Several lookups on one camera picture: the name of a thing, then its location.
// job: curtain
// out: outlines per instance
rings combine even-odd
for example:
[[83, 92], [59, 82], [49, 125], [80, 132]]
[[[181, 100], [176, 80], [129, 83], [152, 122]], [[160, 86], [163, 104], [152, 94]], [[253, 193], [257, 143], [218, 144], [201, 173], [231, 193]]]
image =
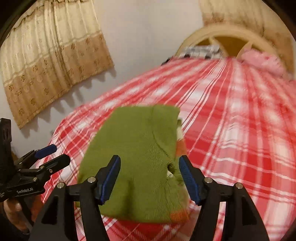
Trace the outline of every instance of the curtain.
[[288, 71], [294, 73], [291, 34], [262, 0], [199, 0], [205, 25], [227, 22], [243, 25], [267, 39], [278, 51]]
[[92, 0], [38, 0], [0, 49], [2, 81], [19, 128], [73, 85], [113, 66]]

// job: white wall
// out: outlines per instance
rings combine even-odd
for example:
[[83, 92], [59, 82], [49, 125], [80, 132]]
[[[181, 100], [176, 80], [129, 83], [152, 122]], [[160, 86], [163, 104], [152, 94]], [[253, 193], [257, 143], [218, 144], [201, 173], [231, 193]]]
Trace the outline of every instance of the white wall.
[[94, 0], [94, 4], [115, 68], [76, 85], [22, 130], [0, 84], [0, 117], [12, 120], [17, 155], [46, 146], [50, 131], [74, 108], [160, 65], [203, 25], [197, 0]]

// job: bedspread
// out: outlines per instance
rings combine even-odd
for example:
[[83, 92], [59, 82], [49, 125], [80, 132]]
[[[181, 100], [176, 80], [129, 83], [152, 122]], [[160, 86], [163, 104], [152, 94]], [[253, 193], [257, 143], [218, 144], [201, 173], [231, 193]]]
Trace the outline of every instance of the bedspread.
[[[296, 95], [285, 80], [235, 59], [179, 59], [153, 69], [74, 110], [57, 127], [51, 144], [70, 166], [52, 175], [45, 202], [58, 182], [77, 182], [84, 153], [114, 108], [162, 103], [180, 107], [188, 156], [205, 176], [219, 183], [244, 184], [270, 237], [280, 240], [296, 217]], [[111, 241], [189, 240], [200, 208], [190, 220], [148, 224], [102, 217]], [[214, 240], [225, 215], [221, 203]], [[75, 209], [79, 240], [85, 240], [81, 212]]]

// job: green sweater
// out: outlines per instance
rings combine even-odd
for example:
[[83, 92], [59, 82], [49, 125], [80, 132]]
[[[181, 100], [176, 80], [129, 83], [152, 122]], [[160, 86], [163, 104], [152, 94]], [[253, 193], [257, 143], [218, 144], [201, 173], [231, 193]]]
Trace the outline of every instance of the green sweater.
[[95, 176], [113, 155], [121, 170], [103, 215], [137, 222], [180, 220], [187, 196], [176, 153], [179, 109], [127, 106], [114, 110], [92, 140], [78, 183]]

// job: finger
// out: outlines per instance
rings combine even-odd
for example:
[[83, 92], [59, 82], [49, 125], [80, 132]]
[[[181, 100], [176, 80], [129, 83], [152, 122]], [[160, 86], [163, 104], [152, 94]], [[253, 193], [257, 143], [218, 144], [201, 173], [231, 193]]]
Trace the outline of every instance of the finger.
[[4, 201], [3, 207], [8, 220], [19, 230], [25, 231], [27, 227], [20, 216], [20, 211], [22, 210], [20, 203], [15, 199], [9, 199]]
[[16, 199], [8, 199], [4, 201], [4, 210], [6, 214], [14, 214], [20, 212], [22, 206]]

